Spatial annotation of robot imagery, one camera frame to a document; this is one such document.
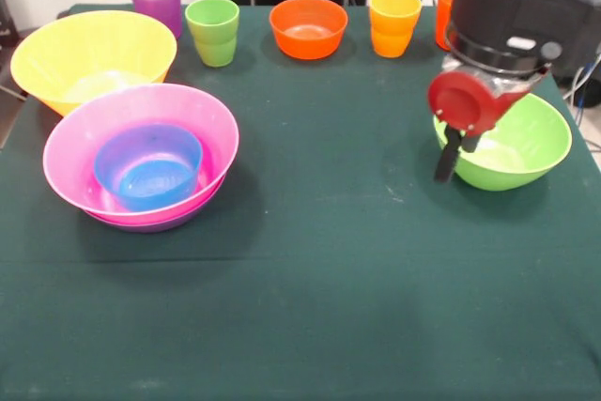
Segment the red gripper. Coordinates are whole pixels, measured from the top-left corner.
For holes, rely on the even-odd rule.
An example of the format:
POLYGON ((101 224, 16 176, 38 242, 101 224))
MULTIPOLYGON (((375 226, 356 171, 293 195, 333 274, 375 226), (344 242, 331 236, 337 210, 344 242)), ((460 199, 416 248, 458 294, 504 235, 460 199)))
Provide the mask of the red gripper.
POLYGON ((427 97, 431 111, 447 124, 444 130, 447 142, 439 156, 434 180, 448 182, 455 171, 459 149, 473 153, 480 134, 492 130, 534 86, 535 75, 506 77, 479 69, 452 69, 435 77, 427 97))

